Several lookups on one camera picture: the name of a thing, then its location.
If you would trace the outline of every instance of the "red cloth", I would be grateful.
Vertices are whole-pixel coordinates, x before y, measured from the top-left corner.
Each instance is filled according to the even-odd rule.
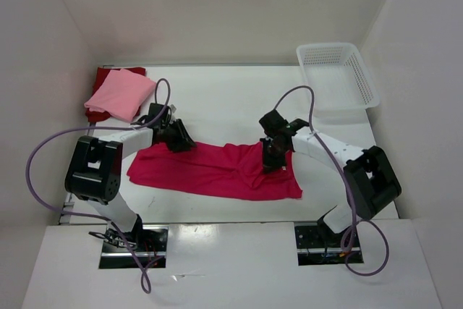
[[[165,144],[138,151],[127,172],[130,181],[168,190],[244,200],[301,198],[292,153],[286,170],[264,174],[262,144],[224,147],[197,143],[191,151],[172,153]]]
[[[103,84],[104,80],[106,79],[106,77],[108,76],[111,70],[120,70],[120,69],[98,68],[98,70],[96,71],[95,83],[93,83],[92,96],[101,87],[101,85]],[[127,70],[130,70],[131,72],[134,72],[135,74],[140,74],[143,76],[145,76],[146,74],[146,69],[141,68],[141,67],[127,68]],[[107,111],[98,112],[98,111],[90,111],[89,109],[85,110],[85,115],[88,118],[89,123],[101,122],[111,117],[111,115]],[[138,108],[135,116],[138,116],[138,115],[140,115],[140,108]]]

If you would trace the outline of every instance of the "gray wall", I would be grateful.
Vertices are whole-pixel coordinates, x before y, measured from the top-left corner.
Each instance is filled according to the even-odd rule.
[[[382,98],[373,132],[445,309],[462,307],[462,23],[463,0],[387,0],[362,47]]]
[[[0,307],[20,308],[43,233],[56,216],[27,191],[29,152],[46,136],[85,123],[95,62],[62,0],[0,0]],[[47,146],[33,166],[42,197],[62,206],[77,135]]]
[[[303,43],[359,45],[383,0],[65,0],[99,62],[295,63]]]

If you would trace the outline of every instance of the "folded cloth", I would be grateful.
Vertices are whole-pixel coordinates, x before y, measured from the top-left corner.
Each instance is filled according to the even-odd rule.
[[[191,151],[172,153],[158,144],[138,151],[127,172],[130,181],[168,190],[244,200],[301,198],[292,153],[286,170],[264,174],[262,143],[224,147],[196,143]]]
[[[111,70],[84,105],[90,111],[107,111],[113,117],[130,123],[155,86],[154,81],[127,69]]]
[[[96,91],[101,87],[103,84],[104,80],[108,77],[108,74],[111,70],[120,70],[120,69],[107,69],[107,68],[98,68],[96,71],[96,79],[95,82],[93,83],[93,91],[92,95],[96,93]],[[134,72],[135,74],[140,74],[145,76],[146,74],[146,69],[142,67],[135,67],[135,68],[127,68],[127,70],[130,70],[131,72]],[[88,118],[89,123],[96,123],[96,122],[102,122],[111,115],[107,112],[98,112],[98,111],[90,111],[90,109],[85,110],[85,115]],[[137,113],[135,116],[140,115],[140,108],[138,108]]]

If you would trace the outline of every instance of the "white basket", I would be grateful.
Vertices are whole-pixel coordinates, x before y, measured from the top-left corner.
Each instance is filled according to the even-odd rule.
[[[297,48],[307,84],[315,91],[315,110],[346,111],[379,104],[370,73],[351,43],[314,43]]]

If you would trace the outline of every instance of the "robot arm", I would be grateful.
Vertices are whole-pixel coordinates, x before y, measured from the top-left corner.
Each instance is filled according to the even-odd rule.
[[[138,120],[137,124],[150,122],[162,107],[161,104],[152,103],[148,115]],[[100,215],[115,222],[136,247],[143,245],[153,232],[143,230],[140,216],[129,208],[119,193],[122,160],[156,143],[165,143],[173,152],[188,151],[196,146],[182,120],[173,118],[172,110],[168,108],[149,127],[99,138],[81,137],[65,179],[67,192],[86,200]],[[118,234],[112,229],[108,229],[104,239],[113,245],[122,245]]]
[[[287,151],[308,155],[337,171],[331,157],[315,137],[318,134],[343,169],[361,219],[372,219],[402,192],[386,154],[377,146],[365,150],[346,144],[311,130],[309,124],[301,119],[289,123],[276,110],[267,113],[259,123],[267,135],[261,139],[265,172],[286,166]],[[319,226],[328,227],[329,232],[334,234],[343,232],[351,223],[352,210],[348,203],[336,206],[318,221]]]

